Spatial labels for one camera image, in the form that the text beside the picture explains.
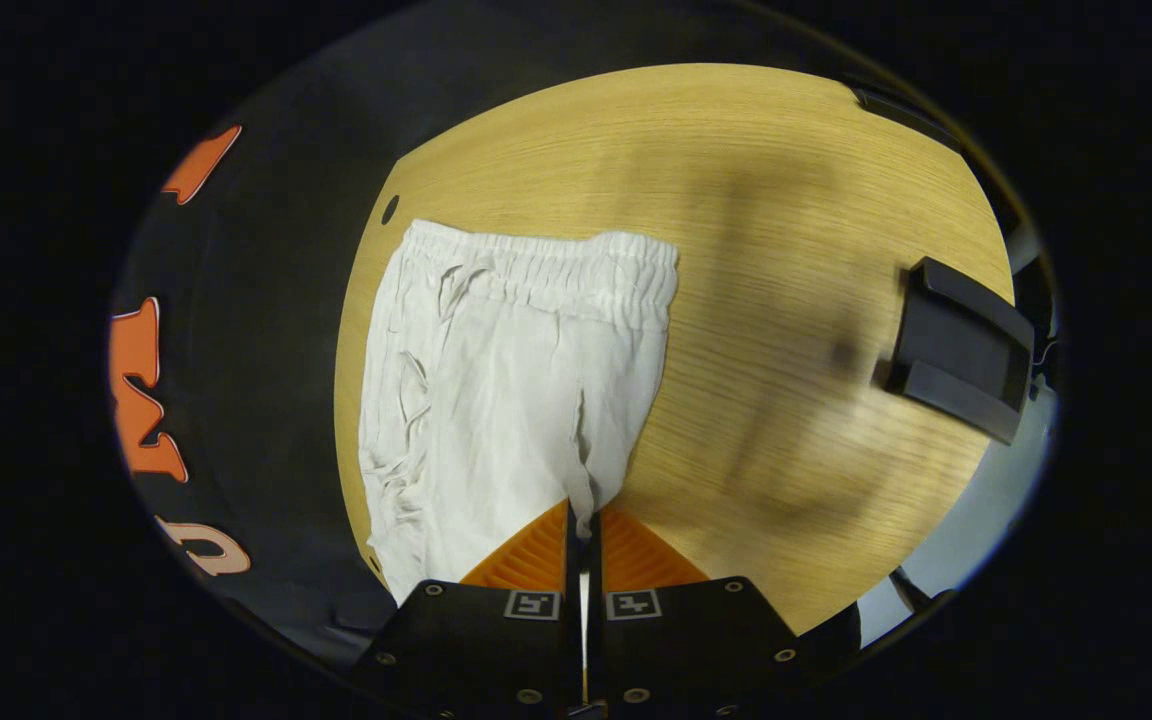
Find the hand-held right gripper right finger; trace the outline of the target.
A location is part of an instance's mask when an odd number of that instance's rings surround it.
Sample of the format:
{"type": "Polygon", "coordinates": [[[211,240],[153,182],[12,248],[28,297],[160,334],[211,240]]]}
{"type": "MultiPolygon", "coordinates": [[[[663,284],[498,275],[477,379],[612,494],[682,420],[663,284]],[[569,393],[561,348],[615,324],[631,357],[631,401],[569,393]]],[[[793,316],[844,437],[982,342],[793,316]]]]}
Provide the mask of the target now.
{"type": "Polygon", "coordinates": [[[761,719],[799,638],[746,577],[710,578],[627,511],[591,521],[586,697],[605,719],[761,719]]]}

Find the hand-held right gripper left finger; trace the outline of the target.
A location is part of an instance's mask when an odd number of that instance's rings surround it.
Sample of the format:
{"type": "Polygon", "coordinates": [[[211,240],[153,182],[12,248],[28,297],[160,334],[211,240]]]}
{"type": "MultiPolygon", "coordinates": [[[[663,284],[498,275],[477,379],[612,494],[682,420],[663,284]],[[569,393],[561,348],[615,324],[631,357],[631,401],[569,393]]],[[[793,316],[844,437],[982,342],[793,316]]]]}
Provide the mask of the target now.
{"type": "Polygon", "coordinates": [[[558,502],[458,582],[422,579],[349,684],[399,719],[564,719],[582,703],[579,559],[558,502]]]}

